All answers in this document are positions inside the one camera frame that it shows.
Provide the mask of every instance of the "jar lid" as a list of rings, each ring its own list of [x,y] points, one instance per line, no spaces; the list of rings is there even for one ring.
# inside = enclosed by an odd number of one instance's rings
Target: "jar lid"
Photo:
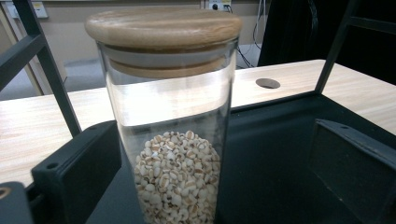
[[[187,7],[138,7],[90,16],[87,33],[128,49],[184,49],[238,37],[241,20],[227,12]]]

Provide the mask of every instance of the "black metal frame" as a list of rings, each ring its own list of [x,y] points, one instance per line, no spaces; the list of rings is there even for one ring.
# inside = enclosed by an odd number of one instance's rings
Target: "black metal frame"
[[[346,12],[343,19],[341,20],[335,39],[332,42],[332,47],[320,74],[318,84],[315,87],[315,93],[320,94],[323,92],[327,79],[329,78],[330,72],[332,71],[332,67],[334,66],[341,47],[343,47],[343,43],[347,37],[349,26],[356,26],[363,29],[370,29],[396,35],[396,24],[393,22],[376,21],[355,17],[355,14],[359,9],[360,2],[361,0],[350,0],[346,7]]]
[[[55,99],[72,136],[81,133],[78,119],[64,88],[47,39],[28,0],[14,0],[27,36],[0,55],[0,91],[14,78],[33,57],[37,56],[49,81]]]

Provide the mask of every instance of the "wooden table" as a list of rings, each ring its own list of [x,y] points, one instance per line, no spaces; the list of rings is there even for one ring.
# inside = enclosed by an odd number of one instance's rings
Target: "wooden table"
[[[232,107],[312,91],[324,61],[287,63],[237,70]],[[278,89],[265,89],[271,78]],[[390,133],[396,134],[396,87],[336,65],[323,92]],[[105,88],[69,93],[82,129],[114,119]],[[32,182],[30,169],[71,139],[53,95],[0,102],[0,183]]]

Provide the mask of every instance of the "glass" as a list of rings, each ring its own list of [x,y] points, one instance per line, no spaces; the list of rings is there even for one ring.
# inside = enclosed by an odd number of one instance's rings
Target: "glass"
[[[146,52],[98,42],[147,223],[213,222],[236,46]]]

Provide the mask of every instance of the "wall socket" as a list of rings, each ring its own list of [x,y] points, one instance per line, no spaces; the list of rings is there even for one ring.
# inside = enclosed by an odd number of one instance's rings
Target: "wall socket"
[[[209,8],[219,11],[229,11],[230,9],[224,6],[231,6],[231,0],[209,0]]]
[[[33,8],[35,9],[35,14],[38,18],[48,18],[49,15],[47,14],[46,9],[42,2],[32,2]],[[14,19],[19,19],[20,15],[18,15],[18,11],[15,8],[12,2],[6,2],[6,6],[8,8],[9,14]]]

